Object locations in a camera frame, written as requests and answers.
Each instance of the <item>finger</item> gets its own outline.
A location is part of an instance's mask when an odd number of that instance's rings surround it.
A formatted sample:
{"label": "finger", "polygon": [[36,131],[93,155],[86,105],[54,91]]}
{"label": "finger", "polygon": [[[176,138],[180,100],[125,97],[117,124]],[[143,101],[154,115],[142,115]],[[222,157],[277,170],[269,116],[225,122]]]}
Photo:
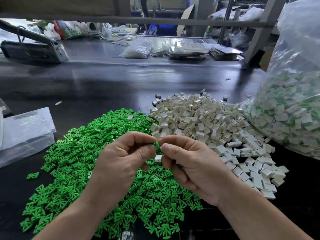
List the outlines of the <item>finger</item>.
{"label": "finger", "polygon": [[178,182],[179,185],[186,188],[187,190],[195,191],[198,187],[192,182],[187,174],[182,171],[175,162],[172,162],[170,171],[173,174],[175,180]]}
{"label": "finger", "polygon": [[140,167],[143,171],[148,171],[150,169],[150,165],[148,165],[146,162],[142,164]]}
{"label": "finger", "polygon": [[186,150],[189,150],[190,147],[192,147],[196,142],[196,140],[191,139],[190,137],[177,135],[164,136],[158,140],[160,146],[162,146],[164,143],[168,143],[179,146]]}
{"label": "finger", "polygon": [[138,131],[129,131],[120,136],[114,143],[121,149],[129,150],[134,144],[151,144],[156,142],[157,139],[145,133]]}
{"label": "finger", "polygon": [[161,163],[165,169],[169,169],[172,163],[172,159],[167,155],[163,154],[161,157]]}
{"label": "finger", "polygon": [[190,167],[190,154],[192,152],[189,152],[177,145],[172,145],[168,143],[162,144],[161,150],[167,157],[176,160],[177,164],[181,164],[186,168]]}
{"label": "finger", "polygon": [[138,170],[149,158],[155,158],[155,156],[156,147],[154,145],[144,145],[126,158],[131,161],[134,169]]}

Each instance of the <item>forearm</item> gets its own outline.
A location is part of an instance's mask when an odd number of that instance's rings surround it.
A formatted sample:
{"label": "forearm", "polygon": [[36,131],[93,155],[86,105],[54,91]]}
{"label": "forearm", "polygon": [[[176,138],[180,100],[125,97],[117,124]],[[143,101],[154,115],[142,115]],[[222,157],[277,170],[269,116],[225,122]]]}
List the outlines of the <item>forearm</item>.
{"label": "forearm", "polygon": [[97,208],[77,199],[33,240],[90,240],[103,217]]}
{"label": "forearm", "polygon": [[230,184],[218,205],[241,240],[311,240],[260,193],[242,182]]}

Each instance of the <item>shiny black surface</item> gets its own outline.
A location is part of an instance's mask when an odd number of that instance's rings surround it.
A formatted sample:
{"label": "shiny black surface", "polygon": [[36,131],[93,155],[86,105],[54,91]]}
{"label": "shiny black surface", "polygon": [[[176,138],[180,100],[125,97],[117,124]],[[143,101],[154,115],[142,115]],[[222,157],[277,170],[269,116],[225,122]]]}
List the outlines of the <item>shiny black surface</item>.
{"label": "shiny black surface", "polygon": [[[110,110],[126,108],[148,113],[155,93],[194,94],[206,88],[216,99],[226,95],[230,103],[241,102],[247,95],[255,95],[265,76],[262,70],[244,71],[238,62],[217,62],[210,57],[205,62],[188,64],[165,58],[118,58],[124,47],[99,41],[68,41],[65,48],[70,61],[60,65],[34,66],[0,59],[0,97],[14,114],[48,106],[57,129],[56,139]],[[273,160],[290,172],[272,203],[319,239],[320,161],[274,146]],[[22,234],[19,223],[34,189],[53,181],[50,174],[40,171],[44,155],[38,153],[0,169],[0,239],[32,238],[32,232]],[[34,172],[40,172],[39,178],[27,181],[26,176]],[[184,222],[179,223],[180,234],[172,239],[190,239],[190,235],[195,239],[238,239],[217,208],[205,202],[203,206],[202,211],[186,212]],[[134,239],[157,238],[140,221],[131,230]]]}

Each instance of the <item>hand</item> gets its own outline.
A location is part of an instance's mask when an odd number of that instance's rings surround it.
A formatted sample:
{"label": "hand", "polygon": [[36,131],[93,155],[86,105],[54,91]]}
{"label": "hand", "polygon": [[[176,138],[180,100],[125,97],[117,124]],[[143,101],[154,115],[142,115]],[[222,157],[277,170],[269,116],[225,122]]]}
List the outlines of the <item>hand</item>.
{"label": "hand", "polygon": [[237,177],[205,143],[186,136],[165,136],[158,141],[164,155],[161,162],[170,168],[176,181],[207,203],[217,206],[228,185]]}
{"label": "hand", "polygon": [[149,170],[146,160],[156,148],[150,135],[130,131],[107,145],[100,153],[81,198],[98,208],[105,217],[129,191],[139,168]]}

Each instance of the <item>metal rack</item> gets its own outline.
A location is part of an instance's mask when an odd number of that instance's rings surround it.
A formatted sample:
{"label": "metal rack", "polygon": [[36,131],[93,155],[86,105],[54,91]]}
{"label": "metal rack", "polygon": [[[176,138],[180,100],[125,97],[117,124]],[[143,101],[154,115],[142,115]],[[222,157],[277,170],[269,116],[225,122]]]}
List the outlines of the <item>metal rack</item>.
{"label": "metal rack", "polygon": [[[234,0],[228,5],[232,8]],[[230,12],[227,10],[224,20],[197,20],[197,19],[170,19],[154,17],[122,17],[122,16],[86,16],[86,15],[53,15],[53,14],[15,14],[0,12],[0,18],[43,19],[43,20],[77,20],[82,22],[108,22],[108,23],[143,23],[143,24],[170,24],[185,26],[216,26],[216,27],[249,27],[257,28],[249,48],[245,53],[245,62],[249,63],[252,57],[263,49],[286,0],[268,0],[265,11],[259,22],[242,22],[229,20]]]}

